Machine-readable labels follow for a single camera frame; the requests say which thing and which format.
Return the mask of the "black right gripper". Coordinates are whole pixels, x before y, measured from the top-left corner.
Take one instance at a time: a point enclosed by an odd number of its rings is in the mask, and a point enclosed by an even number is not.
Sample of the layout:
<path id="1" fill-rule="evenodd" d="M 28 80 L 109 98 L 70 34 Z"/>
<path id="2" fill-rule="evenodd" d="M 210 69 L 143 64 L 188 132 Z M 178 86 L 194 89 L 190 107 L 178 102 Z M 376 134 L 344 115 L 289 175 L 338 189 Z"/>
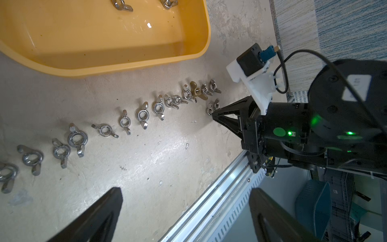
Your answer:
<path id="1" fill-rule="evenodd" d="M 241 138 L 253 169 L 272 170 L 269 157 L 276 157 L 302 168 L 385 174 L 387 63 L 345 59 L 334 65 L 318 73 L 308 103 L 273 102 L 263 116 L 248 96 L 214 111 L 212 119 Z"/>

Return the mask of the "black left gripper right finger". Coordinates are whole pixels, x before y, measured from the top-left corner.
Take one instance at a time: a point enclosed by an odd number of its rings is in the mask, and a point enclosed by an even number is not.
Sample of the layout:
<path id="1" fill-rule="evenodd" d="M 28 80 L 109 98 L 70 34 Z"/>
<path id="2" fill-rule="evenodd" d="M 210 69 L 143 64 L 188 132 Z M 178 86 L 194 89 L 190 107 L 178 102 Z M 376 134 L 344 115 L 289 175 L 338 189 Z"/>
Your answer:
<path id="1" fill-rule="evenodd" d="M 259 242 L 319 242 L 260 188 L 251 190 L 249 207 Z"/>

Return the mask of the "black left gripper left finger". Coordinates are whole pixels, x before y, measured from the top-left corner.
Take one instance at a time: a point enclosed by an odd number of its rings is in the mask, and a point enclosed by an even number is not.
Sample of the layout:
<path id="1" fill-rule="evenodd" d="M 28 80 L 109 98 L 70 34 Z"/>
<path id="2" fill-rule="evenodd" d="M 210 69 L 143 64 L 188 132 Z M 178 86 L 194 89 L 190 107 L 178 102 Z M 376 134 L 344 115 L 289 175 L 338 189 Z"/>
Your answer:
<path id="1" fill-rule="evenodd" d="M 50 242 L 111 242 L 123 204 L 122 190 L 113 187 Z"/>

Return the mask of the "steel wing nut fifteenth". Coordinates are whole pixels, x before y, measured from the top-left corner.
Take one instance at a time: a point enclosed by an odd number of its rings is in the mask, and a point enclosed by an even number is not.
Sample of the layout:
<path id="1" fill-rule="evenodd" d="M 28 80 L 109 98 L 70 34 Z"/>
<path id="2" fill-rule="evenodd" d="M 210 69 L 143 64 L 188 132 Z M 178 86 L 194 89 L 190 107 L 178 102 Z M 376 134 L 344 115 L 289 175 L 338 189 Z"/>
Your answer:
<path id="1" fill-rule="evenodd" d="M 214 101 L 210 101 L 206 108 L 206 114 L 211 116 L 215 111 L 220 109 L 220 99 L 215 99 Z"/>

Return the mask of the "steel wing nut fourteenth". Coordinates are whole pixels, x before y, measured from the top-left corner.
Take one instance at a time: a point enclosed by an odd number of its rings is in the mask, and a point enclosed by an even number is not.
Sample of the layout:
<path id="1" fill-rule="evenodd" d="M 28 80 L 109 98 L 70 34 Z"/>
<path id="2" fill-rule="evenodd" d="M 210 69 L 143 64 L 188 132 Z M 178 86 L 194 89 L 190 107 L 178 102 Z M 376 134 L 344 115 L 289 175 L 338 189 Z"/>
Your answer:
<path id="1" fill-rule="evenodd" d="M 221 89 L 218 88 L 217 83 L 214 79 L 209 82 L 209 90 L 211 93 L 222 93 Z"/>

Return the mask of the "steel wing nut thirteenth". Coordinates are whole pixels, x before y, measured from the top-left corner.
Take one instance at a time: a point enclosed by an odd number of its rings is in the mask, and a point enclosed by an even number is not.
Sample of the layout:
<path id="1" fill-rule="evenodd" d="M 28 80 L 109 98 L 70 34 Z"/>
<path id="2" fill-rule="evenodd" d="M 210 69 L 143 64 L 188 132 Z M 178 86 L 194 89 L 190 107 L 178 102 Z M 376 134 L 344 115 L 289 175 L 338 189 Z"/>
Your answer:
<path id="1" fill-rule="evenodd" d="M 201 86 L 201 92 L 204 94 L 204 95 L 209 95 L 209 96 L 212 96 L 213 93 L 208 89 L 207 85 L 206 84 L 203 84 Z"/>

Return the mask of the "brass coloured wing nut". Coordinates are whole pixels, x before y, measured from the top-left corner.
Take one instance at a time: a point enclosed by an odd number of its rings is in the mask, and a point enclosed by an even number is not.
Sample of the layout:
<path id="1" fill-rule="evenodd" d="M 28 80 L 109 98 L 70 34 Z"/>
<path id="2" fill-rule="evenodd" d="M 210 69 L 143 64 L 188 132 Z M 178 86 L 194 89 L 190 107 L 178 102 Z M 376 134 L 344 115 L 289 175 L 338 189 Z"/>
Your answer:
<path id="1" fill-rule="evenodd" d="M 208 100 L 207 95 L 202 92 L 201 88 L 198 86 L 196 82 L 191 81 L 190 87 L 191 87 L 191 93 L 193 97 L 200 98 L 202 100 Z"/>

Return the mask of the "steel wing nut eleventh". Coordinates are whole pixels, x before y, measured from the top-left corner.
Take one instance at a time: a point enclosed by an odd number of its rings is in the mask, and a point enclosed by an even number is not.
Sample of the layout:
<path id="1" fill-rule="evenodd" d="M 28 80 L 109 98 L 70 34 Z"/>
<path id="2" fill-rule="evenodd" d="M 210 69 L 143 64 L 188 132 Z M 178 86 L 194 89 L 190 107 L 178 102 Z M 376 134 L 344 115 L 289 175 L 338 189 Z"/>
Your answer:
<path id="1" fill-rule="evenodd" d="M 187 85 L 184 85 L 182 88 L 182 98 L 186 101 L 197 103 L 196 98 L 193 97 L 192 92 Z"/>

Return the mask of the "steel wing nut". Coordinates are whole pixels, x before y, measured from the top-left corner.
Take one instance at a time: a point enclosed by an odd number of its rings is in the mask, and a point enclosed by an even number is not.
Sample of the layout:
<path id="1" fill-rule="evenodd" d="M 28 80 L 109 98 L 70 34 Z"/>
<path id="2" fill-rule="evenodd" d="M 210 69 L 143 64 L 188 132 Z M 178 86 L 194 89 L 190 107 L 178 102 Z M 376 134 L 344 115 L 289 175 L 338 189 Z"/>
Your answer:
<path id="1" fill-rule="evenodd" d="M 2 193 L 9 194 L 12 191 L 15 183 L 15 178 L 17 177 L 18 173 L 18 166 L 11 163 L 1 162 Z"/>
<path id="2" fill-rule="evenodd" d="M 53 138 L 52 144 L 54 146 L 53 156 L 60 160 L 60 166 L 62 169 L 68 166 L 68 157 L 71 153 L 69 145 L 63 144 L 59 139 Z"/>
<path id="3" fill-rule="evenodd" d="M 41 173 L 41 164 L 43 162 L 44 155 L 41 151 L 31 149 L 25 145 L 18 145 L 17 151 L 21 153 L 22 162 L 31 167 L 31 173 L 34 176 L 38 176 Z"/>
<path id="4" fill-rule="evenodd" d="M 68 144 L 76 148 L 77 155 L 82 158 L 85 155 L 85 146 L 88 142 L 88 135 L 81 131 L 74 123 L 69 124 L 70 133 L 68 135 Z"/>
<path id="5" fill-rule="evenodd" d="M 163 96 L 160 94 L 157 98 L 156 101 L 153 103 L 152 107 L 153 113 L 161 120 L 164 121 L 165 115 L 165 106 L 164 106 L 164 99 Z"/>
<path id="6" fill-rule="evenodd" d="M 117 138 L 117 139 L 119 138 L 119 135 L 117 135 L 113 131 L 112 127 L 108 124 L 100 124 L 100 125 L 92 124 L 91 127 L 96 129 L 99 132 L 99 135 L 101 135 L 103 137 L 112 136 L 112 137 Z"/>
<path id="7" fill-rule="evenodd" d="M 175 105 L 188 104 L 188 102 L 183 100 L 179 95 L 173 95 L 172 100 Z"/>
<path id="8" fill-rule="evenodd" d="M 131 119 L 128 117 L 127 111 L 123 110 L 120 118 L 120 126 L 125 130 L 127 135 L 131 134 L 130 125 L 131 125 Z"/>
<path id="9" fill-rule="evenodd" d="M 148 128 L 148 120 L 149 120 L 149 112 L 148 112 L 149 104 L 145 101 L 142 106 L 137 110 L 137 119 L 141 123 L 141 126 L 144 130 Z"/>
<path id="10" fill-rule="evenodd" d="M 174 100 L 169 97 L 167 94 L 164 95 L 164 102 L 165 102 L 165 105 L 168 107 L 168 108 L 174 108 L 176 110 L 179 109 L 178 105 L 176 105 L 174 103 Z"/>

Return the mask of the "yellow oval storage tray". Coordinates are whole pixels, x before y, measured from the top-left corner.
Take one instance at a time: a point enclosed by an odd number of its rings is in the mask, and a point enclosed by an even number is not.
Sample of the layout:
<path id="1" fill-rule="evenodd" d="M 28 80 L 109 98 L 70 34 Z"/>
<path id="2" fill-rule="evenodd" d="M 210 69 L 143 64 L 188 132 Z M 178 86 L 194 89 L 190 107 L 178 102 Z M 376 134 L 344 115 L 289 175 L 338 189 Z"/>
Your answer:
<path id="1" fill-rule="evenodd" d="M 111 1 L 1 1 L 1 52 L 60 77 L 186 61 L 201 57 L 210 40 L 206 1 L 133 12 Z"/>

